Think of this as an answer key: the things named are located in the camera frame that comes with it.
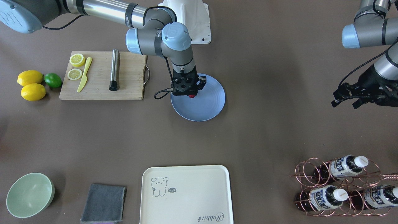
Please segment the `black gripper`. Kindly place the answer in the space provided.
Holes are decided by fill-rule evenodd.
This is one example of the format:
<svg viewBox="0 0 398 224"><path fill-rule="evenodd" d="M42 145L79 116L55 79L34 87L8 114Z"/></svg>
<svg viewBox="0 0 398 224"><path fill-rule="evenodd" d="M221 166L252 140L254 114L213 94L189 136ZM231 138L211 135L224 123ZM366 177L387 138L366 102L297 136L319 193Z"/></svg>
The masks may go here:
<svg viewBox="0 0 398 224"><path fill-rule="evenodd" d="M196 96L206 85L206 76L199 76L196 71L188 73L178 73L173 71L173 91L174 96Z"/></svg>

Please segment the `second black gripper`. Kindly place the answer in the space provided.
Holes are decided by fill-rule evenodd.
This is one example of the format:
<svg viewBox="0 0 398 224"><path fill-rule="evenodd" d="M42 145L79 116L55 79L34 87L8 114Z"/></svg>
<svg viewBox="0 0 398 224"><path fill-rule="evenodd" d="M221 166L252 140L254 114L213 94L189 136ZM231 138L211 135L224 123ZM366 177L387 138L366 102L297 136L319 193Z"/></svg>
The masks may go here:
<svg viewBox="0 0 398 224"><path fill-rule="evenodd" d="M355 99L354 109L365 103L375 103L378 106L398 106L397 81L387 80L377 74L374 66L369 67L354 85L343 83L334 91L333 107L345 100Z"/></svg>

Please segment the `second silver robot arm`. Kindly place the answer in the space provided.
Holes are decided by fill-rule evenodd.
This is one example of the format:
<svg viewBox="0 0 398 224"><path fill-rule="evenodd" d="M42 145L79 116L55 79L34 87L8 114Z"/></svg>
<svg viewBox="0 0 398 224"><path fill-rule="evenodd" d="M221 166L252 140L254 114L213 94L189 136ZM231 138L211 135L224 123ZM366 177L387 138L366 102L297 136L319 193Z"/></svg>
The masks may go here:
<svg viewBox="0 0 398 224"><path fill-rule="evenodd" d="M378 106L397 107L398 102L398 19L387 18L387 13L396 0L362 0L352 24L342 31L343 47L358 49L361 47L389 45L375 61L350 85L344 80L333 92L333 107L341 102L354 99L353 108L366 103Z"/></svg>

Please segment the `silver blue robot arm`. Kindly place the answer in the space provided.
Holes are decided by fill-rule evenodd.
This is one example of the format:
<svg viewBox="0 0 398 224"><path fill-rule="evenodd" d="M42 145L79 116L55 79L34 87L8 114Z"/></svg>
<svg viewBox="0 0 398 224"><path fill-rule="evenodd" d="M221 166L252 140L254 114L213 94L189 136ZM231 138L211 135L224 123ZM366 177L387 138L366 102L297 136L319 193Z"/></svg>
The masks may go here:
<svg viewBox="0 0 398 224"><path fill-rule="evenodd" d="M23 34L40 30L66 13L125 24L130 52L170 59L172 83L164 92L194 98L206 85L206 77L196 70L188 28L168 7L143 7L121 0L2 0L0 8L1 22Z"/></svg>

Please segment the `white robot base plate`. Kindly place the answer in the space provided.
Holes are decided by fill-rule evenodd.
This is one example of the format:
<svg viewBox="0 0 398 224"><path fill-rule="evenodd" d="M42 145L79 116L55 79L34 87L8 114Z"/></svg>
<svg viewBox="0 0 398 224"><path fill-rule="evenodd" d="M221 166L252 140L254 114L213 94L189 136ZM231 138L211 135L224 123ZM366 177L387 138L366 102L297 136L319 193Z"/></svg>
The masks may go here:
<svg viewBox="0 0 398 224"><path fill-rule="evenodd" d="M192 44L211 43L209 6L202 0L164 0L158 6L172 9L179 23L188 28Z"/></svg>

